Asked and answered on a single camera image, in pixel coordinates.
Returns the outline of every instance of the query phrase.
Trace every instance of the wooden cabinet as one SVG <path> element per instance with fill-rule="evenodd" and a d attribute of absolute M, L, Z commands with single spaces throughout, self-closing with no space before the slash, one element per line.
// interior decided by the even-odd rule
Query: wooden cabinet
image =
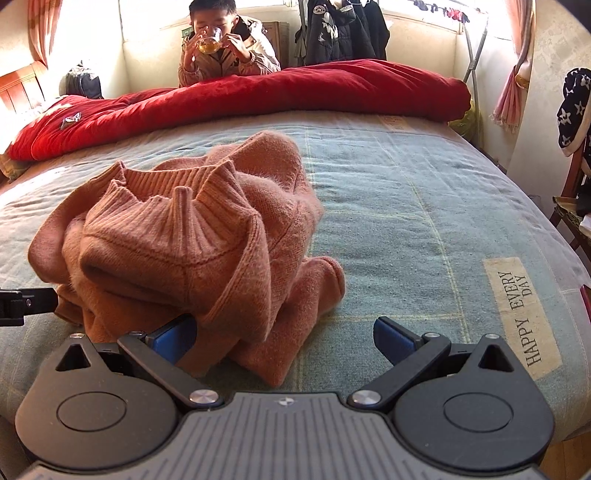
<path fill-rule="evenodd" d="M 290 25 L 288 22 L 263 22 L 265 35 L 271 42 L 282 69 L 290 66 Z"/>

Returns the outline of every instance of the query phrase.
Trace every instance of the black bag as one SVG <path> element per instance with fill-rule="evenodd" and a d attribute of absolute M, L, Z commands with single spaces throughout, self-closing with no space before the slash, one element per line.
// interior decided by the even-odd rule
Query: black bag
<path fill-rule="evenodd" d="M 66 95 L 102 99 L 99 76 L 80 62 L 66 73 Z"/>

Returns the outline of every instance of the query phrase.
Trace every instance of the headboard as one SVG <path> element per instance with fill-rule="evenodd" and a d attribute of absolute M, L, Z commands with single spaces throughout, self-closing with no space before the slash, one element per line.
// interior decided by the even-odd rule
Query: headboard
<path fill-rule="evenodd" d="M 46 73 L 45 65 L 35 61 L 16 72 L 0 77 L 0 108 L 21 113 L 49 100 L 50 95 L 44 88 Z"/>

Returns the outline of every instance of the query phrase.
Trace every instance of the pink sweater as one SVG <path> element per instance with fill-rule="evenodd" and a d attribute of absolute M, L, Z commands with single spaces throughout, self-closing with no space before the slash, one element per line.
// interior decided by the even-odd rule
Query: pink sweater
<path fill-rule="evenodd" d="M 191 313 L 179 366 L 200 376 L 229 356 L 277 387 L 345 293 L 334 259 L 305 256 L 322 213 L 295 143 L 264 131 L 152 171 L 114 164 L 47 218 L 29 262 L 92 341 Z"/>

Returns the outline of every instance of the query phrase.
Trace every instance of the bed sheet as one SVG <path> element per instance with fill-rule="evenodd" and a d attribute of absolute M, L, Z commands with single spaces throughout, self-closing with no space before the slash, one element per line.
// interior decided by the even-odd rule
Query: bed sheet
<path fill-rule="evenodd" d="M 348 289 L 319 320 L 282 389 L 347 395 L 386 371 L 372 324 L 387 315 L 455 342 L 502 334 L 554 411 L 554 440 L 589 422 L 591 324 L 579 293 L 591 284 L 587 271 L 513 182 L 446 125 L 425 120 L 331 112 L 235 118 L 36 165 L 0 195 L 0 287 L 41 286 L 27 263 L 32 237 L 76 186 L 115 160 L 149 169 L 262 129 L 300 147 L 326 210 L 310 254 L 337 258 Z M 14 418 L 39 363 L 72 331 L 52 314 L 0 330 L 1 416 Z M 205 380 L 222 392 L 265 389 L 229 361 Z"/>

